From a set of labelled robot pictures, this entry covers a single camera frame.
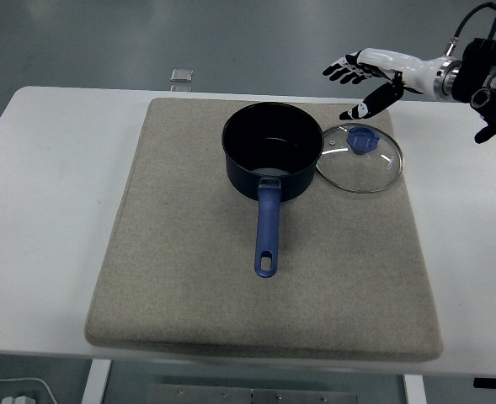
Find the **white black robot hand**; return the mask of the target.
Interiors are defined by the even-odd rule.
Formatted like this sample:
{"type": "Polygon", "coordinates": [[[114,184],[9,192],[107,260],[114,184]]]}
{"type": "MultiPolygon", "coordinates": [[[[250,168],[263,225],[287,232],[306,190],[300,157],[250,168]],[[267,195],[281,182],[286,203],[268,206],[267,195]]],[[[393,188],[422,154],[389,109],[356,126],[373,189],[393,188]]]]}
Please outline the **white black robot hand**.
{"type": "Polygon", "coordinates": [[[444,62],[443,58],[424,61],[395,51],[366,48],[340,57],[323,70],[323,75],[343,85],[358,85],[372,78],[384,81],[339,115],[341,120],[365,120],[387,109],[407,91],[434,96],[437,72],[444,62]]]}

